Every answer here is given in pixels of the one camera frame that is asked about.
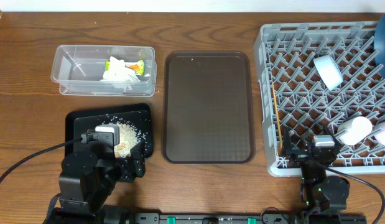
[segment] yellow stick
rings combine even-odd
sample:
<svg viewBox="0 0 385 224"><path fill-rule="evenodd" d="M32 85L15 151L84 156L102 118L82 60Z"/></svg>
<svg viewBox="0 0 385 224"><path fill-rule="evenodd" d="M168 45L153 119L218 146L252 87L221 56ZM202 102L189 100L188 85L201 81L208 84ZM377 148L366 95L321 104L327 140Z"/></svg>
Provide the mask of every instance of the yellow stick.
<svg viewBox="0 0 385 224"><path fill-rule="evenodd" d="M277 126L278 126L278 133L279 133L279 148L277 149L277 154L279 155L279 151L282 149L282 133L281 133L281 124L279 123L278 103L277 103L277 97L275 95L274 84L272 84L272 94L274 97L275 115L277 116Z"/></svg>

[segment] brown tray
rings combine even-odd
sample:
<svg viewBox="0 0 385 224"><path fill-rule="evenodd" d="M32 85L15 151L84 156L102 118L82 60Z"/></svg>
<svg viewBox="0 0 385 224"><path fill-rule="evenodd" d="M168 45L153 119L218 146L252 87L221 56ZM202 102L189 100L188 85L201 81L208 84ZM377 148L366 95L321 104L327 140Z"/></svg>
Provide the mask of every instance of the brown tray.
<svg viewBox="0 0 385 224"><path fill-rule="evenodd" d="M175 52L165 68L163 156L175 164L242 164L255 154L248 57Z"/></svg>

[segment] plastic bin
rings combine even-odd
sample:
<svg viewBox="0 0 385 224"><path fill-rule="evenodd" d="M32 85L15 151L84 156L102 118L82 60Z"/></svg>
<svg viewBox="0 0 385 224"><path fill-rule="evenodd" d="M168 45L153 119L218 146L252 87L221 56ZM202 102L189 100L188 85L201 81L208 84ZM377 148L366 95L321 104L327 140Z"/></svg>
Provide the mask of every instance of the plastic bin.
<svg viewBox="0 0 385 224"><path fill-rule="evenodd" d="M125 62L144 61L140 82L109 82L103 78L110 56ZM63 95L152 96L155 93L156 63L152 47L112 45L61 45L51 72Z"/></svg>
<svg viewBox="0 0 385 224"><path fill-rule="evenodd" d="M322 124L336 133L348 119L365 116L372 124L385 121L385 79L373 49L377 22L266 24L254 43L254 60L261 89L262 133L268 172L276 177L301 175L279 155L280 130L274 112L274 85L281 130L292 128L295 148L302 148ZM321 81L312 59L330 55L343 75L343 83L330 91ZM355 146L344 145L335 170L347 174L385 173L385 146L372 133Z"/></svg>

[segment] wire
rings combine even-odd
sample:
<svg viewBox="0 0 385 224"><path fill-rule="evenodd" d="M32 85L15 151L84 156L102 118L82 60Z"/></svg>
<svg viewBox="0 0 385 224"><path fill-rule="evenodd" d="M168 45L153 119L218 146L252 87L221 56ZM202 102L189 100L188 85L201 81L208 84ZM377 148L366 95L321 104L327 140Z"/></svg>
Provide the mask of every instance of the wire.
<svg viewBox="0 0 385 224"><path fill-rule="evenodd" d="M321 163L319 163L318 161L316 161L315 159L314 159L314 161L317 163L317 165L319 167L321 167L321 168L323 168L323 169L325 169L327 171L334 172L335 174L342 175L344 177L348 177L350 179L356 180L356 181L358 181L358 182L360 182L360 183L362 183L364 185L367 185L367 186L373 188L375 191L377 191L377 193L381 197L381 208L380 208L380 212L379 212L378 216L375 218L375 220L372 222L372 224L376 224L378 221L380 221L380 218L383 215L383 212L385 210L385 197L384 197L384 195L383 195L383 193L381 192L380 189L378 189L375 185L373 185L373 184L371 184L371 183L369 183L369 182L367 182L365 180L362 180L362 179L359 179L357 177L354 177L353 175L345 174L343 172L340 172L340 171L331 169L329 167L326 167L326 166L322 165Z"/></svg>
<svg viewBox="0 0 385 224"><path fill-rule="evenodd" d="M73 144L75 142L78 142L78 141L81 141L81 138L78 138L78 139L73 139L73 140L70 140L70 141L67 141L67 142L64 142L64 143L61 143L61 144L58 144L56 146L53 146L53 147L50 147L48 149L44 149L44 150L41 150L39 152L36 152L36 153L33 153L32 155L30 156L27 156L23 159L21 159L19 162L17 162L16 164L14 164L12 167L10 167L10 169L8 169L7 171L5 171L5 173L3 173L3 175L0 177L0 184L1 182L4 180L4 178L6 178L14 169L16 169L17 167L19 167L21 164L23 164L24 162L28 161L29 159L31 158L34 158L36 156L39 156L43 153L46 153L46 152L50 152L50 151L53 151L54 149L58 149L62 146L67 146L69 144Z"/></svg>
<svg viewBox="0 0 385 224"><path fill-rule="evenodd" d="M261 213L261 215L260 215L260 221L261 221L261 223L264 224L262 218L263 218L263 215L265 214L265 212L266 212L268 209L275 209L275 210L277 210L277 211L279 212L279 214L282 215L282 217L289 223L289 219L286 218L285 215L284 215L278 208L276 208L276 207L268 207L268 208L264 209L264 211L262 211L262 213Z"/></svg>

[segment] dish rack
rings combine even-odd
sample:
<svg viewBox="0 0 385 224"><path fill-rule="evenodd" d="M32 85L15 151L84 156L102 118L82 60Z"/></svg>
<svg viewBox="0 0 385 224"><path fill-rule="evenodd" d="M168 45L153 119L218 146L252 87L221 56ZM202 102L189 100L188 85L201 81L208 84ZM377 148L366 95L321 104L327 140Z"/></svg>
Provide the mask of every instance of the dish rack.
<svg viewBox="0 0 385 224"><path fill-rule="evenodd" d="M254 43L257 80L261 89L262 133L268 172L276 177L301 175L279 155L279 133L272 87L275 89L281 132L288 126L295 148L302 148L326 124L335 137L337 127L356 116L373 125L385 121L385 79L375 64L377 22L266 24ZM330 55L343 83L330 91L321 81L313 58ZM334 169L347 174L385 173L385 146L373 130L355 146L343 145Z"/></svg>

